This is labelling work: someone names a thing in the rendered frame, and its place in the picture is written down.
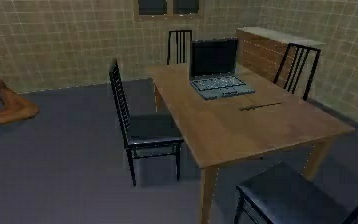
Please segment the black laptop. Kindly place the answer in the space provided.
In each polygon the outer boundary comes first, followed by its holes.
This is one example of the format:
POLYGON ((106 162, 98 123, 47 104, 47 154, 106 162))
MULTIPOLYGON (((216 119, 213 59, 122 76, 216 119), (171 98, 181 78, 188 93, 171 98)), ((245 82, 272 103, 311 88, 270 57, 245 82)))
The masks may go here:
POLYGON ((190 85, 204 100, 255 92, 236 76, 238 39, 196 40, 191 43, 190 85))

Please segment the brown wooden table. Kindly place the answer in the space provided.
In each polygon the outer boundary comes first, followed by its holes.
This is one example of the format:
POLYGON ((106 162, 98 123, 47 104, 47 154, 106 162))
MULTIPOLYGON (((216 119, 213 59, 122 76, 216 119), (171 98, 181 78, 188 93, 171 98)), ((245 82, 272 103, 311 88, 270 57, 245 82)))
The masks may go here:
POLYGON ((335 139, 350 125, 260 75, 241 68, 238 77, 253 94, 205 101, 190 85, 187 64, 146 69, 155 85, 156 107, 166 105, 201 169, 198 224, 209 224, 218 171, 223 166, 297 146, 313 146, 303 176, 313 179, 335 139), (282 104, 239 111, 239 108, 282 104))

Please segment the dark window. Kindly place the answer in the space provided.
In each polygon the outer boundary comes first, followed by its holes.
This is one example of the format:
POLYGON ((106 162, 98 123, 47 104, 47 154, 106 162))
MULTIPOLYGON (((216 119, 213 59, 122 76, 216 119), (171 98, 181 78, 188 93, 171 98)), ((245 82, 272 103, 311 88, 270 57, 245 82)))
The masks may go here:
POLYGON ((198 19, 204 16, 205 0, 133 0, 135 21, 198 19))

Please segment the brown wooden sideboard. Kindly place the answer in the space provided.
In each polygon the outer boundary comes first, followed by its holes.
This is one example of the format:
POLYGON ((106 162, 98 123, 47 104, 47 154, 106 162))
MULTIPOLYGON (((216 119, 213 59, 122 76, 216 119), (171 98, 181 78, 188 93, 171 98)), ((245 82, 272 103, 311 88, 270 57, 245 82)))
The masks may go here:
MULTIPOLYGON (((257 73, 270 82, 273 82, 288 43, 312 46, 319 48, 320 50, 322 50, 322 47, 324 46, 323 42, 262 27, 237 28, 236 37, 239 40, 239 50, 237 56, 238 63, 242 67, 257 73)), ((281 88, 283 88, 283 83, 291 65, 294 52, 295 49, 292 48, 290 56, 287 58, 286 64, 281 73, 281 77, 276 83, 276 85, 281 88)), ((302 97, 303 95, 303 88, 307 83, 314 58, 315 53, 311 52, 299 80, 298 87, 294 93, 297 96, 302 97)), ((321 55, 308 98, 316 95, 317 87, 315 80, 319 76, 320 63, 321 55)))

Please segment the thin black pen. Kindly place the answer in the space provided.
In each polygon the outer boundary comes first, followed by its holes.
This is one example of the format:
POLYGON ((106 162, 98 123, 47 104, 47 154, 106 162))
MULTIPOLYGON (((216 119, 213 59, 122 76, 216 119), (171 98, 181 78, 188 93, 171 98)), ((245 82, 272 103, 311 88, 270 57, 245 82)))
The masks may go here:
POLYGON ((241 108, 239 108, 239 111, 250 111, 250 110, 255 110, 255 109, 257 109, 257 108, 268 107, 268 106, 274 106, 274 105, 279 105, 279 104, 282 104, 282 102, 269 103, 269 104, 261 104, 261 105, 251 105, 251 106, 241 107, 241 108))

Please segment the black slat-back chair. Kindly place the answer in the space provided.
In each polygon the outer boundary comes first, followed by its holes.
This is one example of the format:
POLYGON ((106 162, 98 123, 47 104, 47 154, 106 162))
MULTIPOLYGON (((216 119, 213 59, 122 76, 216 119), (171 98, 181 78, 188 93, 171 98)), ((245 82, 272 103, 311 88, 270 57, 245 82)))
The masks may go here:
POLYGON ((192 42, 192 31, 189 29, 170 30, 167 39, 167 59, 166 64, 171 61, 171 38, 175 37, 176 63, 185 63, 187 61, 187 43, 192 42))
POLYGON ((315 72, 318 67, 321 50, 319 48, 315 48, 312 46, 305 46, 305 45, 297 44, 297 43, 288 43, 285 53, 283 54, 280 65, 279 65, 277 72, 275 74, 275 77, 273 79, 274 84, 276 84, 278 82, 279 78, 281 77, 281 73, 282 73, 283 68, 286 64, 287 58, 290 56, 292 48, 295 49, 295 52, 292 57, 291 65, 288 69, 286 79, 283 83, 283 89, 286 90, 287 92, 291 92, 292 94, 295 93, 295 91, 298 87, 299 80, 301 78, 301 75, 302 75, 302 72, 306 65, 309 54, 311 52, 315 53, 315 58, 313 60, 312 68, 310 69, 310 73, 308 75, 307 83, 306 83, 305 87, 303 88, 302 99, 304 101, 306 101, 309 97, 309 92, 311 90, 315 72))
POLYGON ((162 113, 131 115, 116 58, 110 65, 108 76, 132 185, 137 185, 134 161, 153 157, 174 156, 176 179, 180 180, 184 138, 172 116, 162 113))
POLYGON ((284 162, 244 180, 236 186, 239 200, 233 224, 248 204, 266 224, 358 224, 358 205, 348 211, 313 182, 284 162))

